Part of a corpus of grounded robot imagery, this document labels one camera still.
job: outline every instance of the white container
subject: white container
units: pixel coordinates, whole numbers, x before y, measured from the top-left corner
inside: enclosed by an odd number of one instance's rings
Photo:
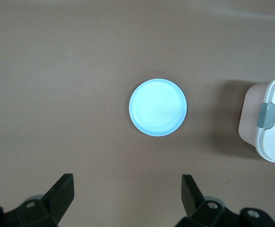
[[[238,132],[261,157],[275,162],[275,79],[247,91]]]

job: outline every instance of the table surface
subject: table surface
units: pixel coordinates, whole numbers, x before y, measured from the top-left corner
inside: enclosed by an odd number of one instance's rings
[[[164,78],[182,126],[135,128],[129,99]],[[275,220],[275,164],[238,135],[246,91],[275,78],[275,0],[0,0],[0,205],[73,173],[60,227],[172,227],[181,175]]]

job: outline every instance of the gray tabletop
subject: gray tabletop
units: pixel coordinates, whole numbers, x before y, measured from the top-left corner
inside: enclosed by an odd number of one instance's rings
[[[164,78],[182,126],[135,128],[129,99]],[[172,227],[182,174],[275,220],[275,164],[238,135],[244,96],[275,78],[275,0],[0,0],[0,205],[73,173],[61,227]]]

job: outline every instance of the silver bolt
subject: silver bolt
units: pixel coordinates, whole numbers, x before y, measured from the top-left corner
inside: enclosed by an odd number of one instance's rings
[[[26,204],[26,208],[31,208],[31,207],[33,207],[34,205],[35,205],[34,202],[30,202],[30,203]]]
[[[259,218],[260,215],[255,210],[248,210],[248,214],[253,218]]]
[[[210,207],[211,209],[217,209],[218,205],[215,202],[209,202],[208,207]]]

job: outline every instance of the round plate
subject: round plate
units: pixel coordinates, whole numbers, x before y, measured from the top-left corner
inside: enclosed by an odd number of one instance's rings
[[[151,79],[133,92],[129,113],[134,125],[150,136],[165,136],[177,130],[187,113],[182,90],[166,79]]]

